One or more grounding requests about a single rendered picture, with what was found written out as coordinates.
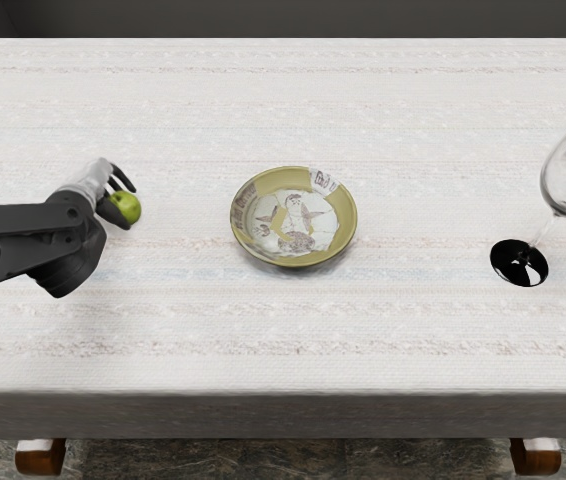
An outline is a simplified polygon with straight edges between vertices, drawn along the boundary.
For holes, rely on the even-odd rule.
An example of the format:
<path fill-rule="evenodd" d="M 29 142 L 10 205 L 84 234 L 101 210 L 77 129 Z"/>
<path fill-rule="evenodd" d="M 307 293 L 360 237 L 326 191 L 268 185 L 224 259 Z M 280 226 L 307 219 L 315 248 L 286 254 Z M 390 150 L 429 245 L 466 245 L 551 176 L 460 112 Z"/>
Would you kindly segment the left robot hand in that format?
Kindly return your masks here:
<path fill-rule="evenodd" d="M 88 202 L 93 213 L 120 229 L 130 230 L 132 222 L 109 200 L 111 194 L 106 189 L 107 185 L 115 192 L 136 192 L 136 187 L 127 175 L 116 164 L 103 157 L 87 163 L 62 185 L 59 191 L 79 194 Z"/>

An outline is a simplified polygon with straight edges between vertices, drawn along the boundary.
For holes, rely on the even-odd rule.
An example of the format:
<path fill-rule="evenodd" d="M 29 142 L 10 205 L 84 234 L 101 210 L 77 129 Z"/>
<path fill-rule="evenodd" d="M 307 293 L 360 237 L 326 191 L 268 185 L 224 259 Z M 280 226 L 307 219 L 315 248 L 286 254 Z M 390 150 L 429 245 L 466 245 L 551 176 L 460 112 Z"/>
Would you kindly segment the green apple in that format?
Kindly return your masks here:
<path fill-rule="evenodd" d="M 109 201 L 118 208 L 128 224 L 134 225 L 140 219 L 142 207 L 134 194 L 119 190 L 110 195 Z"/>

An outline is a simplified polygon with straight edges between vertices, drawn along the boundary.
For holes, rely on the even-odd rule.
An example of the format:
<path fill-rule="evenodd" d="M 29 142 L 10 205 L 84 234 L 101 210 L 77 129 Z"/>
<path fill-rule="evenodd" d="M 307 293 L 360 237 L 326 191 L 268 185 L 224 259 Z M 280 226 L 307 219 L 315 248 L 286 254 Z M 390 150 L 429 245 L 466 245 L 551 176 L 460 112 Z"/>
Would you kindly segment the olive patterned plate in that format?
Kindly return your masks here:
<path fill-rule="evenodd" d="M 266 170 L 234 196 L 230 225 L 254 258 L 285 268 L 329 261 L 352 241 L 357 206 L 349 190 L 330 173 L 304 166 Z"/>

